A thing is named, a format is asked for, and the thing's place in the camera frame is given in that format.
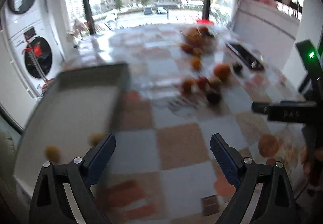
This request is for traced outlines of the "yellow-green kiwi fruit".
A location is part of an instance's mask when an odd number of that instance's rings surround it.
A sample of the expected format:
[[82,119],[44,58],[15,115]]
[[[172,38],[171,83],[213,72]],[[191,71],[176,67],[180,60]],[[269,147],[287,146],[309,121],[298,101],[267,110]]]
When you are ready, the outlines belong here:
[[58,147],[54,145],[48,145],[46,146],[44,153],[47,160],[49,160],[50,162],[55,164],[60,162],[60,150]]

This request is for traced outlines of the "large orange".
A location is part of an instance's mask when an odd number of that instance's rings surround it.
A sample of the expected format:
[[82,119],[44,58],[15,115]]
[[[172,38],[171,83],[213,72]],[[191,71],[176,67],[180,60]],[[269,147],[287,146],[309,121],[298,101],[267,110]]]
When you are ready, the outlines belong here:
[[222,82],[226,82],[231,74],[231,68],[228,64],[218,64],[214,67],[213,73]]

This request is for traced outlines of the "dark plum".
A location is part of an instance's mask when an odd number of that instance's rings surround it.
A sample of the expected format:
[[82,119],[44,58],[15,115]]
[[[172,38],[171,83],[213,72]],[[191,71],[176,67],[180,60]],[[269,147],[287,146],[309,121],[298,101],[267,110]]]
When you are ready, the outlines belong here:
[[210,105],[218,105],[222,99],[220,92],[216,90],[208,91],[205,97]]
[[232,65],[232,68],[233,68],[233,71],[238,74],[238,75],[241,75],[242,73],[242,69],[243,69],[243,65],[236,62]]

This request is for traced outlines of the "red tomato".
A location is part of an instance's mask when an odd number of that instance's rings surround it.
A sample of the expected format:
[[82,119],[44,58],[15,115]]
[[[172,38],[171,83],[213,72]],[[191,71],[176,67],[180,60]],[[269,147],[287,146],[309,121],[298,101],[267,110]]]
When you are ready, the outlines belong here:
[[197,87],[201,90],[205,90],[209,84],[209,80],[206,77],[198,77],[195,81]]

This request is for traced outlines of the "small orange mandarin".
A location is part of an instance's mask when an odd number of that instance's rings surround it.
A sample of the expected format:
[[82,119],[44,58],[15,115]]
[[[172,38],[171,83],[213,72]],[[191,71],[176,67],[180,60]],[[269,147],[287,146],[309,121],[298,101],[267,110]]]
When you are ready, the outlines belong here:
[[201,59],[199,57],[193,57],[191,59],[190,64],[191,64],[191,68],[193,70],[198,71],[198,70],[201,70],[201,68],[202,68],[202,62],[201,62]]

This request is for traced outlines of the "yellow-orange mandarin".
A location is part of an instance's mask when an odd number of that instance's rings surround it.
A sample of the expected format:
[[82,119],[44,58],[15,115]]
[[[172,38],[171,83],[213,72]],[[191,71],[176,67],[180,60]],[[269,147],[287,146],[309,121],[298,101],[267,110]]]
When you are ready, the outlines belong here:
[[195,90],[196,80],[193,78],[186,78],[183,79],[181,83],[181,92],[184,95],[192,94]]

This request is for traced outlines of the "greenish round fruit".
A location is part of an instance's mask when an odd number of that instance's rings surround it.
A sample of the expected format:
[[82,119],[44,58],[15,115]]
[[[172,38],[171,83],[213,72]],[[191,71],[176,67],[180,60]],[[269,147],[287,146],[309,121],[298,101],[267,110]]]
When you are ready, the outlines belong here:
[[218,89],[222,85],[221,79],[217,76],[212,76],[208,79],[209,81],[209,87],[212,89]]

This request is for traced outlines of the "black smartphone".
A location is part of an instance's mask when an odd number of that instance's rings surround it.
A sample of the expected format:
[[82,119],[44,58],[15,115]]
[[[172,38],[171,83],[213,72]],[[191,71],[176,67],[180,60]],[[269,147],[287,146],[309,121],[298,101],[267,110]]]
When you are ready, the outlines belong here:
[[233,51],[250,70],[264,70],[263,64],[241,44],[226,43],[226,46]]

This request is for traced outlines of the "white cabinet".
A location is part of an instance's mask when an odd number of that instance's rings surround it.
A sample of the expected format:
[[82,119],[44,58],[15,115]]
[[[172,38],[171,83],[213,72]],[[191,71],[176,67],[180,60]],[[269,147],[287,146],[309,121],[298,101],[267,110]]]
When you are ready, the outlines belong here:
[[257,0],[242,0],[233,31],[278,69],[290,56],[300,21]]

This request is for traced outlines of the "green grey tray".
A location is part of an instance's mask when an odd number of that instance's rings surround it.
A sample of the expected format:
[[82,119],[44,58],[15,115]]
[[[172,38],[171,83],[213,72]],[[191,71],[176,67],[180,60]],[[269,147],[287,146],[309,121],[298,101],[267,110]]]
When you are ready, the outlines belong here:
[[125,62],[60,73],[38,103],[26,126],[14,169],[16,181],[32,193],[46,160],[56,146],[60,164],[83,156],[93,133],[109,133],[115,109],[129,83]]

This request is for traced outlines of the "small yellow fruit near bowl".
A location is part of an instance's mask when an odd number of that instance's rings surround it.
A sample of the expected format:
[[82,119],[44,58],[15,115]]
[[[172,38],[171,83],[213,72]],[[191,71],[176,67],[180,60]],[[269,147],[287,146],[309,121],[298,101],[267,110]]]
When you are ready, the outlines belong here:
[[201,58],[201,56],[204,54],[204,52],[200,48],[193,48],[192,55]]

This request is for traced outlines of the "glass fruit bowl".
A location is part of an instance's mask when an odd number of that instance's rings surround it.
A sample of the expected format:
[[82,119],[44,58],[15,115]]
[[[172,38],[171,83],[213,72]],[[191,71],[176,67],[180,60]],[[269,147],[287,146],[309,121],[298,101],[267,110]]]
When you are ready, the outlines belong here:
[[218,46],[218,34],[207,26],[179,29],[183,43],[190,48],[199,48],[204,53],[213,53]]

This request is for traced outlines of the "red fruit near bowl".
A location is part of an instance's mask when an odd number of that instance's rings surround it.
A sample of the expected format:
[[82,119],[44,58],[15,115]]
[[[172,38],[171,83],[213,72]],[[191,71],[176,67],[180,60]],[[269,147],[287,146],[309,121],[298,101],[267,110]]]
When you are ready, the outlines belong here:
[[181,43],[180,44],[180,48],[183,52],[185,52],[186,54],[191,54],[192,51],[193,51],[193,48],[188,45],[188,44],[185,44],[185,43]]

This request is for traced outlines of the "red plastic bucket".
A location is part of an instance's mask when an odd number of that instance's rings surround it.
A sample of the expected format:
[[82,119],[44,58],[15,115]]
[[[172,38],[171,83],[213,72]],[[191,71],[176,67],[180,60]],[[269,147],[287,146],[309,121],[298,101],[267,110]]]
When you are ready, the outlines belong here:
[[212,22],[208,19],[197,19],[196,23],[201,24],[201,25],[213,25],[214,24],[214,22]]

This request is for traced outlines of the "washing machine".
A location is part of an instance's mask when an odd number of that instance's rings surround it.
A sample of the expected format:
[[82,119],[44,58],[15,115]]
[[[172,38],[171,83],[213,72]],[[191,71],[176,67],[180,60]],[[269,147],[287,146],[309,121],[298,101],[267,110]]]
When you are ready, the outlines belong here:
[[7,0],[1,9],[1,109],[18,128],[60,72],[63,54],[46,0]]

